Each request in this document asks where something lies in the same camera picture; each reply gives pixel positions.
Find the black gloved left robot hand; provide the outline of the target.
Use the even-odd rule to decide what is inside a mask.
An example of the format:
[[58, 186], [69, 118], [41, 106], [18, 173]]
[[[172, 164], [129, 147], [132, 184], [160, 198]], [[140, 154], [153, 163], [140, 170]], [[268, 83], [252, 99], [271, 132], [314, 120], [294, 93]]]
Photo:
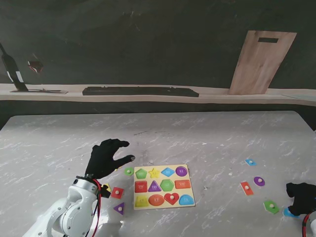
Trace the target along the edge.
[[102, 141], [100, 145], [94, 145], [85, 176], [91, 179], [102, 179], [114, 172], [115, 169], [134, 161], [134, 155], [127, 155], [114, 160], [114, 155], [119, 148], [128, 146], [129, 142], [119, 139], [107, 139]]

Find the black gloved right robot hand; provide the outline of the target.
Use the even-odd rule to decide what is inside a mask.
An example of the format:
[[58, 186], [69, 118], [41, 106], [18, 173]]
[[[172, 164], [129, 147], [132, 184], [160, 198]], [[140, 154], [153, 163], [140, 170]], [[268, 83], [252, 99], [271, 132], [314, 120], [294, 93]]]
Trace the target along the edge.
[[299, 216], [310, 214], [316, 210], [316, 186], [307, 183], [287, 183], [286, 192], [294, 202], [288, 207], [291, 214]]

